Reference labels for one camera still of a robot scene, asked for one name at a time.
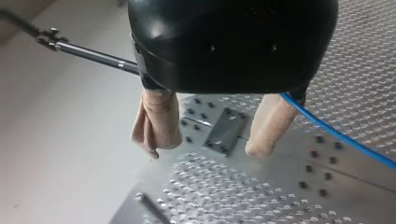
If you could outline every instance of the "white wall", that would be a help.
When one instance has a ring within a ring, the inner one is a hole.
[[[115,0],[60,0],[35,24],[134,60],[126,8]],[[130,142],[139,79],[51,52],[24,34],[1,51],[5,223],[107,223],[149,162]]]

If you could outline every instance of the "metal rod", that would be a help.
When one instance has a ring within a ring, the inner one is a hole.
[[[83,47],[64,42],[57,42],[55,44],[55,48],[62,52],[72,54],[80,58],[84,58],[96,63],[101,63],[135,75],[139,75],[137,63],[127,61],[122,58],[118,58],[92,49],[85,49]]]
[[[141,203],[154,217],[163,224],[172,224],[169,219],[160,211],[155,203],[144,193],[137,193],[134,199]]]
[[[0,19],[6,19],[12,22],[14,25],[21,28],[25,33],[31,35],[32,37],[38,37],[40,35],[40,29],[33,26],[31,23],[23,20],[17,15],[10,13],[9,11],[0,8]]]

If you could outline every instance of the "metal bracket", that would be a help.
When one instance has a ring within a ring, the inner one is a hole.
[[[228,156],[246,124],[246,119],[244,113],[230,108],[223,109],[203,147]]]

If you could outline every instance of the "metal arm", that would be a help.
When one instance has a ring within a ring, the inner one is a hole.
[[[29,23],[16,16],[15,14],[5,10],[0,9],[0,19],[5,19],[10,21],[15,26],[21,28],[26,34],[32,36],[39,44],[44,47],[54,50],[62,51],[71,55],[78,56],[96,63],[101,63],[113,68],[118,68],[122,71],[129,72],[135,75],[139,75],[137,63],[118,58],[112,55],[108,55],[96,50],[86,49],[77,45],[68,43],[69,40],[64,37],[59,37],[59,31],[56,28],[51,28],[50,30],[43,30],[35,27],[33,24]]]

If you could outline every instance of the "blue tube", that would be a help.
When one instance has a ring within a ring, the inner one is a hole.
[[[379,154],[378,152],[373,151],[372,149],[358,143],[357,141],[353,140],[352,138],[348,137],[347,135],[338,132],[335,130],[332,126],[329,124],[323,122],[321,119],[318,119],[313,115],[311,112],[309,112],[307,109],[305,109],[303,106],[298,104],[291,96],[289,96],[288,93],[281,93],[280,94],[283,99],[285,99],[289,104],[291,104],[294,108],[296,108],[301,114],[303,114],[306,118],[312,120],[314,123],[316,123],[318,126],[320,126],[322,129],[324,129],[326,132],[330,133],[334,137],[338,138],[339,140],[351,145],[352,147],[356,148],[360,152],[366,154],[367,156],[393,168],[396,170],[396,162],[392,161],[391,159]]]

